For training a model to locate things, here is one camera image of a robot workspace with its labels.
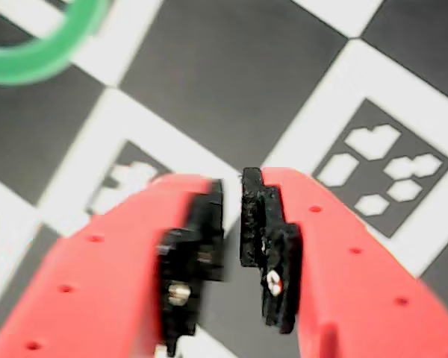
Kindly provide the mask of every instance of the red plastic part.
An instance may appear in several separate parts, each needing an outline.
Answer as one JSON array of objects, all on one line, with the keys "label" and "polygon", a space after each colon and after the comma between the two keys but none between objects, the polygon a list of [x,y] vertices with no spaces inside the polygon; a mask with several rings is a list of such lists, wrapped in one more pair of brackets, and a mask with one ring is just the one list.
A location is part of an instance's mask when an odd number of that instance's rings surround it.
[{"label": "red plastic part", "polygon": [[0,358],[151,357],[161,340],[156,245],[211,182],[167,175],[60,239],[0,332]]},{"label": "red plastic part", "polygon": [[294,170],[263,176],[280,187],[286,221],[302,230],[302,357],[448,358],[447,309],[350,210]]}]

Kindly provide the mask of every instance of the green tape roll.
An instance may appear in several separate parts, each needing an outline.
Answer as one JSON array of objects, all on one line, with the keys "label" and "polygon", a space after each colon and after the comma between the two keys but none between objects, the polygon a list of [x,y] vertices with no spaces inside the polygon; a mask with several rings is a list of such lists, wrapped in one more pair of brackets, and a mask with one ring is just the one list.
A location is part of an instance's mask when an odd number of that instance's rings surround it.
[{"label": "green tape roll", "polygon": [[107,8],[108,0],[75,0],[51,36],[0,48],[0,84],[29,84],[63,71],[74,50],[98,28]]}]

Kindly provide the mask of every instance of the checkerboard floor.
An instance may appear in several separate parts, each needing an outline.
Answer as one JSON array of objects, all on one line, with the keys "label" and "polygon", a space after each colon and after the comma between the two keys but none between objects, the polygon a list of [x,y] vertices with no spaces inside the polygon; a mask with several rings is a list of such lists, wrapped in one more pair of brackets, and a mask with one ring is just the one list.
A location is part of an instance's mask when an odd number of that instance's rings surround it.
[{"label": "checkerboard floor", "polygon": [[[0,46],[67,2],[0,0]],[[197,172],[225,180],[234,250],[182,354],[297,357],[237,258],[244,166],[312,174],[448,307],[448,0],[112,1],[66,71],[0,86],[0,327],[59,236]]]}]

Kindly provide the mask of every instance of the white hexagon shape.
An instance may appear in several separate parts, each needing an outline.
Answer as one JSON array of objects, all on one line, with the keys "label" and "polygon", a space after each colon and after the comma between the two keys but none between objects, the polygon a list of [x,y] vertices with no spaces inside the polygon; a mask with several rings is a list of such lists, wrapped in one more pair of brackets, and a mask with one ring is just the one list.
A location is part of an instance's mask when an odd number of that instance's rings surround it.
[{"label": "white hexagon shape", "polygon": [[318,179],[326,186],[342,186],[358,165],[350,154],[336,154],[327,162]]},{"label": "white hexagon shape", "polygon": [[377,216],[386,211],[390,203],[378,194],[364,195],[355,204],[355,208],[365,216]]},{"label": "white hexagon shape", "polygon": [[345,143],[367,160],[376,160],[387,155],[400,134],[391,125],[379,125],[373,131],[369,131],[368,128],[359,128],[349,134]]},{"label": "white hexagon shape", "polygon": [[383,172],[394,180],[409,178],[413,174],[413,160],[408,157],[392,159]]},{"label": "white hexagon shape", "polygon": [[421,186],[412,180],[402,180],[394,183],[387,194],[396,201],[414,200],[421,191]]},{"label": "white hexagon shape", "polygon": [[413,160],[414,174],[419,178],[427,177],[436,173],[440,168],[441,160],[430,153],[420,155]]}]

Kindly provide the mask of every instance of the silver screw head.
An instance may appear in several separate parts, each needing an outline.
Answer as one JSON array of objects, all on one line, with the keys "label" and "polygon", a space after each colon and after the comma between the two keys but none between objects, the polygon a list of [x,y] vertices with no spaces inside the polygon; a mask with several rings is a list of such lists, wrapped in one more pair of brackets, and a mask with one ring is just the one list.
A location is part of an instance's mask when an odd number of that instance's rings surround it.
[{"label": "silver screw head", "polygon": [[191,295],[191,288],[182,282],[172,283],[168,288],[169,303],[173,306],[184,306]]},{"label": "silver screw head", "polygon": [[282,280],[275,270],[267,274],[267,287],[274,297],[279,296],[282,292]]}]

